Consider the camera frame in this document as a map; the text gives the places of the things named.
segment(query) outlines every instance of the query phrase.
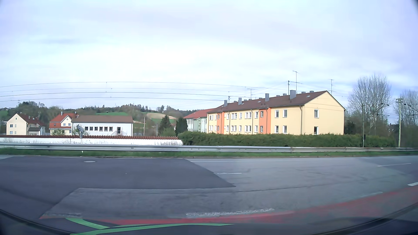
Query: guardrail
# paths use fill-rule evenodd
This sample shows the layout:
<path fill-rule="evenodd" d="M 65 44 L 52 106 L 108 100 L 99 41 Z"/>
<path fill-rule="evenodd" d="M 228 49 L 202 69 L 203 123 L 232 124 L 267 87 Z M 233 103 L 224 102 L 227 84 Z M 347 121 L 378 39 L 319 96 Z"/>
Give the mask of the guardrail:
<path fill-rule="evenodd" d="M 143 151 L 143 152 L 387 152 L 418 151 L 418 148 L 354 148 L 354 147 L 262 147 L 262 146 L 155 146 L 110 144 L 52 144 L 52 143 L 0 143 L 0 148 L 78 151 Z"/>

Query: white building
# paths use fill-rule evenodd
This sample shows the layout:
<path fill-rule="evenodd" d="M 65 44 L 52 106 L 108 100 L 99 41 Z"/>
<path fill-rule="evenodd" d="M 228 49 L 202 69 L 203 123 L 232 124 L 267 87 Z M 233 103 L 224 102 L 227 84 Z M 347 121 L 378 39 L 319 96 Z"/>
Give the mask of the white building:
<path fill-rule="evenodd" d="M 71 120 L 73 127 L 80 125 L 89 135 L 133 136 L 131 116 L 77 115 Z"/>

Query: white wall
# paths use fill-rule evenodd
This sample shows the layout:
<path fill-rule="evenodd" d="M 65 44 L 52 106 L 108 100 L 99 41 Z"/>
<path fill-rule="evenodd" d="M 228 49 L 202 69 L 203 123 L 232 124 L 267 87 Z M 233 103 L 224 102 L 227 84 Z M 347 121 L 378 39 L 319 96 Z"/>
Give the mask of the white wall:
<path fill-rule="evenodd" d="M 5 138 L 0 143 L 66 143 L 66 144 L 125 144 L 125 145 L 183 145 L 181 140 L 143 139 L 82 139 L 79 138 Z"/>
<path fill-rule="evenodd" d="M 89 135 L 117 135 L 117 128 L 121 127 L 121 134 L 124 136 L 132 136 L 132 128 L 133 123 L 77 123 L 74 122 L 72 125 L 84 127 L 93 127 L 93 130 L 87 131 Z"/>

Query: asphalt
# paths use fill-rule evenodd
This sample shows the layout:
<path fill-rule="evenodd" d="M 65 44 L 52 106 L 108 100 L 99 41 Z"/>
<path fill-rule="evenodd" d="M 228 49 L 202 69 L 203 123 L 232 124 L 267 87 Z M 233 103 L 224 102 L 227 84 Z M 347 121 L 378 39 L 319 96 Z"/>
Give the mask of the asphalt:
<path fill-rule="evenodd" d="M 411 187 L 408 184 L 418 182 L 417 166 L 418 156 L 0 157 L 0 209 L 30 220 L 288 212 Z"/>

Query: shrub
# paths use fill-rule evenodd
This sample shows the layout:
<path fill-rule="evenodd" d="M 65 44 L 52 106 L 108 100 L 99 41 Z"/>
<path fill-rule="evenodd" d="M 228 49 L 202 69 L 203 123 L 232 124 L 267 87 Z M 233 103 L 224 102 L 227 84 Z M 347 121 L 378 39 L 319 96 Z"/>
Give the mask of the shrub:
<path fill-rule="evenodd" d="M 215 133 L 184 132 L 178 135 L 184 145 L 202 146 L 269 146 L 269 147 L 361 147 L 361 135 L 224 135 Z M 395 147 L 389 137 L 367 136 L 365 147 Z"/>

